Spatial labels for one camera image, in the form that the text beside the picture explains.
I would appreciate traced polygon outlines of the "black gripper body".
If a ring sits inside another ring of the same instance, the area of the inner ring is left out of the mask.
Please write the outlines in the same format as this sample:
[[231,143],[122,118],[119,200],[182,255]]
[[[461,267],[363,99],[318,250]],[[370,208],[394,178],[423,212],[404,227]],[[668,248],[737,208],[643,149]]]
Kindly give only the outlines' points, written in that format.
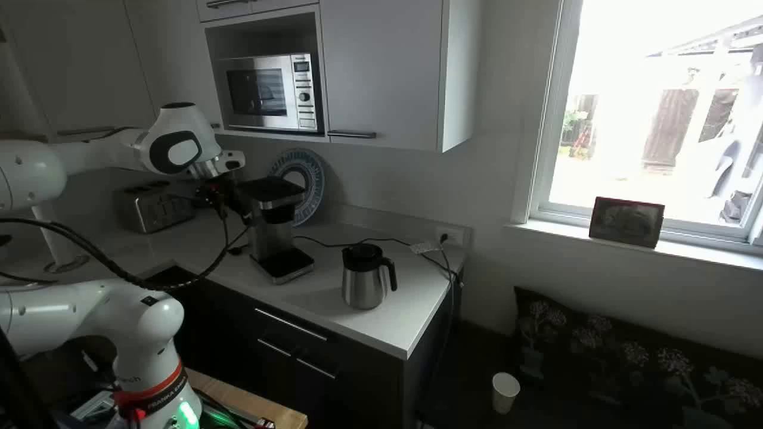
[[228,177],[202,182],[193,196],[193,205],[213,208],[220,218],[234,212],[243,225],[252,223],[249,196]]

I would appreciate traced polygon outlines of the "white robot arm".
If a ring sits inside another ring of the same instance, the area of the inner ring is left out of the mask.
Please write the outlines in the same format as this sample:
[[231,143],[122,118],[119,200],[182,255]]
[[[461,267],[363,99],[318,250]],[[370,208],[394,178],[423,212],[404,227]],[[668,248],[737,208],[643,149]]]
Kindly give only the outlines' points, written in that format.
[[[57,198],[78,171],[125,167],[218,178],[243,162],[238,150],[218,143],[190,102],[169,102],[151,127],[90,143],[8,141],[0,149],[3,219]],[[174,345],[184,307],[168,288],[113,267],[95,282],[8,288],[0,307],[3,408],[19,429],[54,429],[19,361],[77,336],[103,336],[116,349],[109,429],[200,429],[202,401]]]

